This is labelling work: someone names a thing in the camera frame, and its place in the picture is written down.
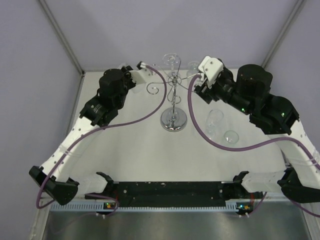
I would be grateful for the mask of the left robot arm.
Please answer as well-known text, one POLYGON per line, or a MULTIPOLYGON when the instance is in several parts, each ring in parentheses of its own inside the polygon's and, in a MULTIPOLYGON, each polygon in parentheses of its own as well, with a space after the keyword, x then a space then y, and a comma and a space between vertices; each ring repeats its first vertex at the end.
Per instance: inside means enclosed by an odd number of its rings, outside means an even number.
POLYGON ((41 166, 33 166, 29 175, 54 201, 66 205, 85 194, 109 198, 114 191, 109 176, 97 172, 71 178, 71 172, 91 142, 123 108, 128 91, 135 87, 129 65, 106 70, 99 79, 96 95, 80 111, 72 130, 52 156, 41 166))

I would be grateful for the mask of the etched clear wine glass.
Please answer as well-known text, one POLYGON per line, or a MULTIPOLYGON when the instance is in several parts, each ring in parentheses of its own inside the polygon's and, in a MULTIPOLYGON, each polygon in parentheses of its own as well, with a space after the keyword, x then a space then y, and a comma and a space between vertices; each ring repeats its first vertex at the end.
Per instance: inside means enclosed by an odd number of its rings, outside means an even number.
POLYGON ((170 67, 170 75, 176 77, 181 66, 181 58, 176 53, 167 53, 162 58, 165 65, 170 67))

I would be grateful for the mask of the tall clear wine glass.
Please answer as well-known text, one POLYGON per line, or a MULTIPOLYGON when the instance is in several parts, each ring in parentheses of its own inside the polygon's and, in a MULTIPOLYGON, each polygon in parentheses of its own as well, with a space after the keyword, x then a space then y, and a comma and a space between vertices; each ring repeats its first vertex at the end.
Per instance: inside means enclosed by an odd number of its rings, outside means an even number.
POLYGON ((144 90, 145 88, 145 84, 142 83, 142 84, 136 84, 135 87, 131 88, 130 91, 133 93, 133 94, 138 94, 140 93, 142 90, 144 90))

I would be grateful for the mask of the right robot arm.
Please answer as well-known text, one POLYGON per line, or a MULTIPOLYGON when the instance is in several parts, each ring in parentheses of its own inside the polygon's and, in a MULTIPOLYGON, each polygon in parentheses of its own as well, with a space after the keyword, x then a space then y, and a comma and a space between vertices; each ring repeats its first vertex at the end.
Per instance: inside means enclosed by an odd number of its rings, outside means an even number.
POLYGON ((281 192, 298 204, 320 200, 320 160, 318 151, 304 132, 299 114, 285 97, 271 94, 273 76, 256 64, 246 64, 237 75, 216 58, 199 65, 188 94, 197 94, 206 103, 222 101, 249 117, 268 140, 238 148, 246 152, 275 143, 289 162, 277 172, 243 171, 233 179, 233 192, 245 198, 254 192, 281 192), (203 79, 196 84, 196 79, 203 79))

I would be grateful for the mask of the clear ribbed glass tumbler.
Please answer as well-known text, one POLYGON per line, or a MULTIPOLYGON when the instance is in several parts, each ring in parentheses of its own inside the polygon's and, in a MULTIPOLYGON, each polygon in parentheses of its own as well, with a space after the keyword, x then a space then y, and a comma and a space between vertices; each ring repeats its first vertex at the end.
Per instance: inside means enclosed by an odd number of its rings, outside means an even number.
POLYGON ((198 61, 191 61, 188 63, 187 65, 187 73, 186 73, 186 77, 187 78, 191 78, 194 75, 196 75, 199 71, 198 67, 199 67, 200 63, 198 61))

